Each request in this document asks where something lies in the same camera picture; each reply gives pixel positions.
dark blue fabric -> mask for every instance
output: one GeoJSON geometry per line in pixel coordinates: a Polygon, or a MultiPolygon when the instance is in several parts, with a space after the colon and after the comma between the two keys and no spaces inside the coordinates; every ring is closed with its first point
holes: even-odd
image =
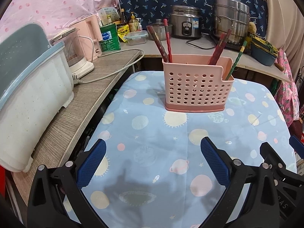
{"type": "MultiPolygon", "coordinates": [[[[250,14],[257,19],[251,19],[256,24],[257,34],[266,36],[268,8],[263,0],[239,0],[250,7],[250,14]]],[[[191,5],[201,9],[203,16],[203,33],[212,31],[212,9],[204,3],[212,5],[212,0],[120,0],[120,5],[130,18],[130,12],[135,12],[136,17],[142,18],[142,26],[145,29],[156,19],[169,17],[171,5],[191,5]]]]}

planet-patterned tablecloth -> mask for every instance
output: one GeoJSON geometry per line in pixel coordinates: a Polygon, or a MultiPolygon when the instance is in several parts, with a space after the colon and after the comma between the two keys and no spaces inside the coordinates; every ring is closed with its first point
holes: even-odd
{"type": "MultiPolygon", "coordinates": [[[[164,102],[164,72],[132,74],[89,141],[86,150],[102,138],[107,151],[82,191],[109,228],[199,227],[225,190],[200,151],[205,136],[254,166],[263,162],[259,147],[267,141],[296,171],[284,117],[263,85],[236,79],[222,112],[170,112],[164,102]]],[[[229,220],[237,217],[248,187],[229,220]]],[[[78,221],[67,198],[64,206],[78,221]]]]}

cardboard box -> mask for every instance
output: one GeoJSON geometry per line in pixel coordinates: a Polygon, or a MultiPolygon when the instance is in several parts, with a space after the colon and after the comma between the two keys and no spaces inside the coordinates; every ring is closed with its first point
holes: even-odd
{"type": "Polygon", "coordinates": [[[107,15],[111,16],[112,22],[119,21],[120,17],[117,13],[116,8],[114,7],[104,7],[98,10],[98,14],[101,20],[102,25],[99,23],[100,26],[105,26],[108,24],[107,15]]]}

metal bolt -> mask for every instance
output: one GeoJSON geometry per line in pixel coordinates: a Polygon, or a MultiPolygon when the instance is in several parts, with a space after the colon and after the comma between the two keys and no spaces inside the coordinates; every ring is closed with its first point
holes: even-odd
{"type": "Polygon", "coordinates": [[[242,164],[242,162],[241,162],[239,159],[233,160],[233,163],[234,163],[235,165],[237,165],[237,166],[239,166],[239,165],[242,164]]]}
{"type": "Polygon", "coordinates": [[[66,167],[71,167],[73,165],[73,161],[68,161],[65,163],[66,167]]]}
{"type": "Polygon", "coordinates": [[[268,169],[268,168],[269,168],[269,165],[268,165],[267,163],[262,163],[262,167],[263,167],[264,169],[268,169]]]}
{"type": "Polygon", "coordinates": [[[41,164],[40,166],[38,166],[38,170],[43,170],[44,169],[44,165],[41,164]]]}

pink appliance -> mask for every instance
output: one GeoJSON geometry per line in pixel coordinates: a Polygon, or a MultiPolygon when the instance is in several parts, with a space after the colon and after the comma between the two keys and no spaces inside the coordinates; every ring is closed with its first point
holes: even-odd
{"type": "MultiPolygon", "coordinates": [[[[99,46],[99,41],[102,40],[98,20],[96,15],[91,15],[86,17],[81,21],[77,21],[70,25],[71,27],[76,27],[79,29],[77,34],[79,36],[84,36],[91,38],[94,42],[94,54],[93,60],[95,60],[99,55],[102,54],[101,48],[99,46]]],[[[88,61],[92,60],[92,42],[85,38],[79,38],[80,44],[82,46],[85,57],[88,61]]]]}

